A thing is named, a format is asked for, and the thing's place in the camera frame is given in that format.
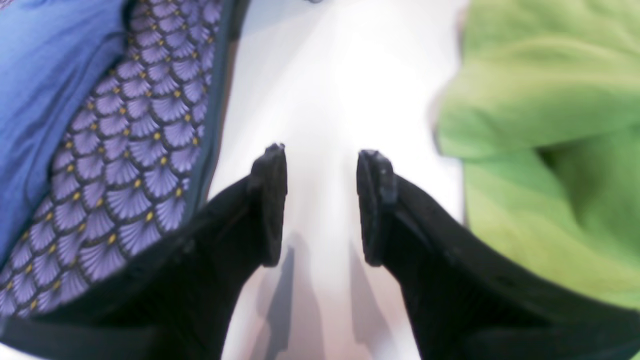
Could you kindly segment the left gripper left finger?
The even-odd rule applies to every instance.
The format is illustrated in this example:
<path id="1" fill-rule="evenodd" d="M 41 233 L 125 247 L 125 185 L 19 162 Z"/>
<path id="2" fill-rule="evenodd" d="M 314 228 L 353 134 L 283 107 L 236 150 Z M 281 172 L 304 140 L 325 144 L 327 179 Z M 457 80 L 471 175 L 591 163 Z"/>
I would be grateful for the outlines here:
<path id="1" fill-rule="evenodd" d="M 281 257 L 285 146 L 189 223 L 82 296 L 1 319 L 1 344 L 45 360 L 219 360 L 243 285 Z"/>

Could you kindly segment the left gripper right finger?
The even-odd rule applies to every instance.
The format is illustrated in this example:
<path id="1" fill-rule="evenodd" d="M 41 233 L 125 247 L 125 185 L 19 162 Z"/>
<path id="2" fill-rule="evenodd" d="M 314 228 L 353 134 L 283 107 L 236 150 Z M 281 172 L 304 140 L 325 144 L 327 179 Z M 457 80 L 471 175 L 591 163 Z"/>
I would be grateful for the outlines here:
<path id="1" fill-rule="evenodd" d="M 358 154 L 362 249 L 400 285 L 423 360 L 630 360 L 639 313 L 500 255 L 376 150 Z"/>

